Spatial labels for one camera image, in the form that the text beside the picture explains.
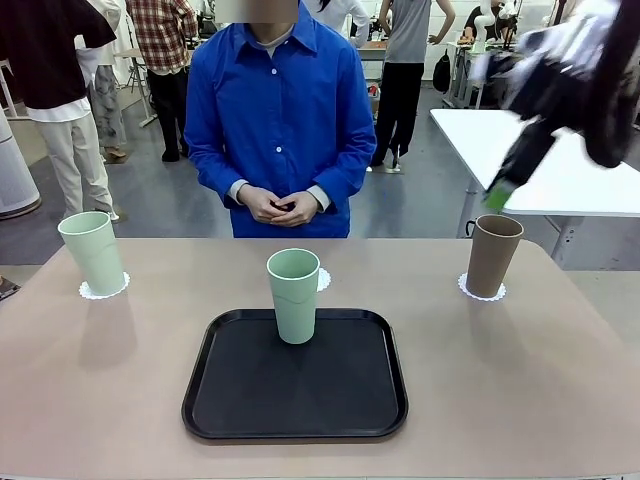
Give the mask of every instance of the blue button-up shirt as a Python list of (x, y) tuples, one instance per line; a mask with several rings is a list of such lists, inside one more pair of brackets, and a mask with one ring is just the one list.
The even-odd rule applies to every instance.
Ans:
[[(229, 26), (193, 57), (186, 139), (200, 183), (231, 209), (236, 237), (346, 237), (349, 197), (376, 145), (358, 53), (304, 4), (273, 58), (248, 25)], [(227, 195), (241, 179), (280, 198), (318, 185), (332, 203), (309, 225), (261, 224)]]

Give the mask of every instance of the shirt collar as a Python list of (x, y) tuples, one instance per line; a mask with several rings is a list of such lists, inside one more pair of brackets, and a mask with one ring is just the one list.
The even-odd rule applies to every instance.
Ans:
[[(298, 22), (293, 27), (291, 38), (297, 40), (298, 43), (307, 50), (317, 53), (316, 26), (314, 24), (314, 20), (304, 3), (298, 0), (298, 4)], [(235, 51), (236, 58), (238, 58), (240, 50), (242, 50), (247, 43), (258, 48), (258, 42), (256, 42), (248, 24), (235, 24), (233, 25), (233, 28), (235, 30), (233, 33), (233, 49)]]

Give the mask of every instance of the gray shirt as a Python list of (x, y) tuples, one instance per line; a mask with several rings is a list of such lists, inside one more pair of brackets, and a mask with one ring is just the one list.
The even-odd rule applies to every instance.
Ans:
[(385, 61), (424, 63), (431, 0), (394, 0), (393, 23)]

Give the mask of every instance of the black tray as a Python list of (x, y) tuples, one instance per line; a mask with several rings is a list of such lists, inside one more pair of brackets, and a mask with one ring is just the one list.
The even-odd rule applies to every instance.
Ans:
[(393, 332), (365, 310), (318, 309), (304, 345), (278, 336), (273, 310), (209, 325), (182, 405), (209, 440), (370, 438), (396, 431), (409, 404)]

